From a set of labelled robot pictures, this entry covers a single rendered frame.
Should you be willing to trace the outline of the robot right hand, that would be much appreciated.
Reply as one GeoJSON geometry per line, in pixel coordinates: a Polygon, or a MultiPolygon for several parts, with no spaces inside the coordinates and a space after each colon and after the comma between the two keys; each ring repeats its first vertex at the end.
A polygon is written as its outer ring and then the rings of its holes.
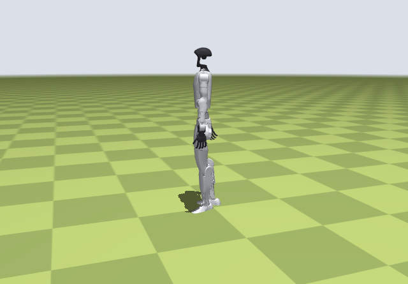
{"type": "MultiPolygon", "coordinates": [[[[215,132],[214,132],[214,130],[213,130],[213,127],[212,127],[212,136],[211,136],[211,138],[212,138],[213,140],[214,140],[214,138],[216,138],[214,135],[215,135],[215,136],[218,136],[218,135],[215,134],[215,132]],[[213,137],[214,137],[214,138],[213,138],[213,137]]],[[[211,139],[211,140],[212,140],[212,139],[211,139]]]]}

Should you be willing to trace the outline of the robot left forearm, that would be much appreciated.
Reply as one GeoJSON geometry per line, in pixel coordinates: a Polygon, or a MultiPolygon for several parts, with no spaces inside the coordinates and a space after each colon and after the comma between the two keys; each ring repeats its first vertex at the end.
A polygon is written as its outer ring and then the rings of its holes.
{"type": "Polygon", "coordinates": [[[205,118],[207,112],[207,103],[204,99],[199,100],[199,109],[198,109],[198,125],[200,126],[200,131],[205,131],[205,118]]]}

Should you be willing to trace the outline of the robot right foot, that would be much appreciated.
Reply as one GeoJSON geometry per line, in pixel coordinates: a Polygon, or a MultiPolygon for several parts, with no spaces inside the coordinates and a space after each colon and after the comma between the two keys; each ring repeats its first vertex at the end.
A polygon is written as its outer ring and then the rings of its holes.
{"type": "MultiPolygon", "coordinates": [[[[209,198],[210,199],[210,198],[209,198]]],[[[202,202],[202,200],[197,201],[197,204],[201,204],[204,203],[204,201],[202,202]]],[[[221,204],[220,200],[218,198],[214,198],[212,200],[209,200],[209,203],[211,203],[214,206],[219,206],[221,204]]]]}

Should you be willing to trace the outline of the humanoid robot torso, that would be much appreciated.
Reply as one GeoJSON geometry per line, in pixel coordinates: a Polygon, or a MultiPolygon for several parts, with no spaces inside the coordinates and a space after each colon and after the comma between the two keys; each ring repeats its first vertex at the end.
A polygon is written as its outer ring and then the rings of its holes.
{"type": "MultiPolygon", "coordinates": [[[[195,104],[195,108],[199,108],[196,105],[196,101],[198,99],[201,98],[200,96],[200,92],[199,92],[199,82],[198,82],[198,75],[200,73],[207,73],[209,75],[209,82],[208,82],[208,98],[207,98],[207,108],[210,108],[210,102],[211,102],[211,93],[212,93],[212,74],[209,71],[204,71],[205,69],[201,69],[201,71],[197,72],[195,77],[194,77],[194,81],[193,81],[193,89],[194,89],[194,104],[195,104]]],[[[198,120],[198,118],[197,118],[198,120]]],[[[196,120],[196,125],[198,128],[198,122],[196,120]]],[[[208,125],[209,128],[212,129],[212,122],[211,119],[209,118],[208,112],[206,112],[206,118],[205,118],[206,122],[205,124],[208,125]]]]}

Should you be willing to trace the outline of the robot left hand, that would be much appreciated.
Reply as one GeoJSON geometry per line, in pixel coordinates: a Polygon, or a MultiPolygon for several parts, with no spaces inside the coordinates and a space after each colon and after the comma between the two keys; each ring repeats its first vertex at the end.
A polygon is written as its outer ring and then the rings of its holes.
{"type": "Polygon", "coordinates": [[[194,140],[193,144],[194,144],[196,141],[198,141],[197,146],[196,146],[196,149],[198,148],[199,143],[200,143],[200,146],[199,146],[198,149],[201,149],[201,148],[204,148],[204,147],[207,146],[207,141],[206,141],[207,138],[206,138],[206,135],[204,134],[205,131],[200,131],[200,126],[199,126],[199,125],[198,125],[198,133],[199,133],[199,134],[197,134],[197,137],[196,137],[196,139],[194,140]],[[204,141],[205,141],[205,146],[204,146],[204,141]],[[202,147],[201,147],[201,143],[202,143],[202,147]]]}

